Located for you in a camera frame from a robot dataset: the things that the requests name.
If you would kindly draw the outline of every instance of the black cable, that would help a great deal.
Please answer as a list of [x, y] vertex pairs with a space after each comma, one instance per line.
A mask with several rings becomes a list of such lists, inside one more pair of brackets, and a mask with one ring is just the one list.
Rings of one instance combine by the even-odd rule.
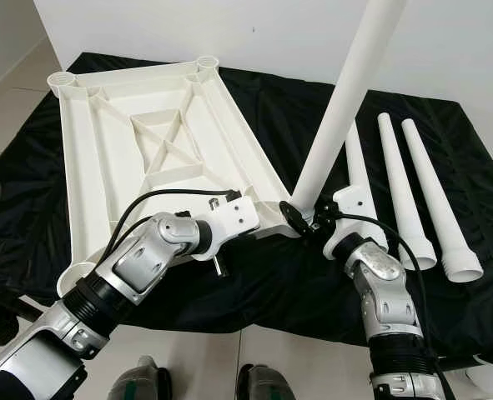
[[143, 223], [148, 221], [152, 216], [144, 217], [142, 219], [139, 219], [136, 223], [134, 223], [129, 229], [123, 233], [123, 235], [120, 237], [119, 240], [116, 241], [114, 244], [113, 248], [111, 249], [111, 253], [114, 253], [114, 251], [120, 246], [120, 243], [122, 243], [128, 236], [129, 234], [134, 231], [136, 228], [140, 227]]
[[122, 230], [122, 226], [125, 224], [126, 219], [128, 219], [129, 214], [137, 207], [142, 201], [150, 198], [152, 196], [158, 196], [160, 194], [198, 194], [204, 196], [225, 196], [229, 194], [234, 194], [234, 190], [198, 190], [198, 189], [161, 189], [153, 190], [152, 192], [147, 192], [142, 196], [137, 197], [129, 206], [126, 211], [123, 212], [122, 217], [118, 220], [118, 224], [107, 243], [107, 247], [103, 250], [102, 257], [99, 259], [98, 264], [101, 264], [105, 258], [107, 258], [113, 251], [113, 246], [116, 243], [116, 239]]
[[424, 285], [424, 278], [422, 277], [422, 271], [420, 270], [419, 263], [416, 260], [416, 257], [411, 250], [411, 247], [407, 242], [394, 230], [392, 227], [387, 225], [386, 223], [383, 223], [381, 221], [378, 221], [377, 219], [371, 218], [371, 217], [365, 217], [363, 215], [357, 215], [357, 214], [345, 214], [343, 212], [338, 212], [335, 214], [337, 218], [346, 218], [346, 219], [355, 219], [358, 221], [364, 221], [368, 223], [373, 223], [374, 225], [377, 225], [378, 227], [382, 228], [386, 233], [390, 233], [396, 241], [404, 248], [405, 252], [407, 255], [410, 257], [411, 262], [413, 263], [413, 267], [415, 268], [417, 280], [419, 282], [419, 287], [420, 287], [420, 296], [421, 296], [421, 301], [422, 301], [422, 320], [420, 321], [420, 325], [423, 326], [424, 328], [424, 340], [425, 340], [425, 345], [428, 351], [428, 356], [432, 359], [435, 371], [437, 372], [437, 376], [440, 379], [440, 383], [443, 386], [443, 390], [445, 391], [445, 396], [446, 399], [451, 399], [455, 400], [454, 393], [452, 392], [452, 389], [450, 387], [450, 384], [446, 380], [445, 374], [442, 372], [439, 366], [439, 359], [435, 355], [435, 352], [433, 350], [433, 347], [431, 345], [431, 335], [430, 335], [430, 318], [428, 314], [428, 302], [426, 299], [426, 290], [425, 290], [425, 285]]

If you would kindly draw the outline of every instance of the screw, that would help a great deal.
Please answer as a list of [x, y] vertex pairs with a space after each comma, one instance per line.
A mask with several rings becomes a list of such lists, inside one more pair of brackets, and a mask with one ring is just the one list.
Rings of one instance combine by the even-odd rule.
[[211, 207], [211, 211], [213, 211], [219, 205], [220, 205], [219, 200], [216, 197], [209, 199], [209, 206]]

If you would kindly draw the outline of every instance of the black fabric sheet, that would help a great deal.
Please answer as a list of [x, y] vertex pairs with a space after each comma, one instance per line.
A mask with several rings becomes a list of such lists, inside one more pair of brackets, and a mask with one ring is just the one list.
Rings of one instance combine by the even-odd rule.
[[[73, 73], [154, 65], [84, 53]], [[332, 85], [220, 68], [220, 75], [289, 192], [293, 191], [333, 90]], [[455, 284], [440, 265], [424, 272], [431, 332], [442, 355], [493, 351], [493, 162], [456, 102], [368, 92], [357, 116], [378, 217], [395, 227], [376, 117], [388, 112], [427, 237], [440, 248], [400, 129], [414, 118], [465, 238], [485, 270]], [[341, 152], [323, 193], [348, 184]], [[49, 93], [0, 157], [0, 296], [55, 298], [69, 264], [69, 235], [58, 100]], [[390, 246], [394, 256], [396, 245]], [[171, 268], [125, 321], [153, 329], [232, 332], [251, 323], [330, 341], [365, 344], [360, 300], [318, 243], [274, 236], [230, 243], [230, 277], [211, 262]], [[408, 273], [408, 288], [417, 294]], [[419, 296], [414, 296], [419, 307]]]

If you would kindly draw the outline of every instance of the white plastic pipe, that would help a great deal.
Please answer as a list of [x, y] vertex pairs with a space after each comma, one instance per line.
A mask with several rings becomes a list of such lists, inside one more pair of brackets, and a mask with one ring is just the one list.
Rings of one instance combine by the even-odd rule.
[[402, 128], [439, 238], [446, 276], [456, 283], [474, 281], [483, 275], [483, 270], [478, 257], [466, 244], [415, 123], [412, 119], [406, 119], [402, 122]]
[[[369, 177], [366, 173], [365, 159], [361, 149], [360, 135], [357, 132], [355, 121], [352, 122], [348, 136], [346, 137], [346, 160], [348, 163], [348, 175], [350, 185], [359, 185], [365, 190], [366, 198], [363, 201], [363, 211], [361, 215], [377, 219], [374, 199], [370, 190]], [[363, 223], [360, 234], [363, 238], [373, 238], [382, 248], [387, 250], [387, 238], [383, 230], [372, 223]]]
[[[433, 245], [424, 235], [389, 114], [381, 113], [378, 116], [378, 124], [398, 233], [409, 244], [420, 269], [430, 269], [437, 263], [437, 256]], [[398, 254], [405, 269], [415, 270], [410, 256], [403, 247], [398, 246]]]
[[407, 0], [369, 0], [290, 199], [308, 222]]

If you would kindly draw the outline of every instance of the robotic arm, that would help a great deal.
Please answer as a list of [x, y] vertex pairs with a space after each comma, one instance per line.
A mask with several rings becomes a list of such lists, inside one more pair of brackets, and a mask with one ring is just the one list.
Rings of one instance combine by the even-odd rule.
[[73, 398], [87, 377], [82, 360], [99, 353], [174, 260], [186, 255], [199, 261], [214, 258], [222, 244], [258, 226], [249, 197], [196, 218], [154, 215], [5, 349], [0, 355], [0, 398], [7, 398], [9, 388], [16, 396], [11, 398]]
[[[360, 189], [344, 190], [338, 211], [349, 213], [360, 204]], [[357, 233], [362, 222], [338, 217], [335, 203], [318, 212], [311, 225], [290, 204], [282, 202], [280, 207], [302, 235], [325, 242], [327, 234], [324, 255], [339, 259], [354, 281], [374, 369], [370, 379], [375, 399], [444, 400], [400, 263]], [[73, 398], [87, 377], [82, 360], [99, 353], [174, 260], [186, 255], [199, 261], [214, 258], [222, 244], [259, 226], [248, 197], [212, 208], [196, 218], [158, 213], [122, 241], [0, 355], [0, 398]], [[6, 396], [16, 392], [15, 397]]]
[[358, 234], [363, 221], [344, 218], [345, 214], [360, 215], [365, 201], [362, 187], [345, 187], [317, 211], [310, 225], [291, 204], [281, 202], [280, 208], [294, 230], [325, 243], [324, 256], [345, 265], [346, 275], [360, 294], [375, 399], [445, 400], [415, 305], [405, 288], [404, 268], [372, 238]]

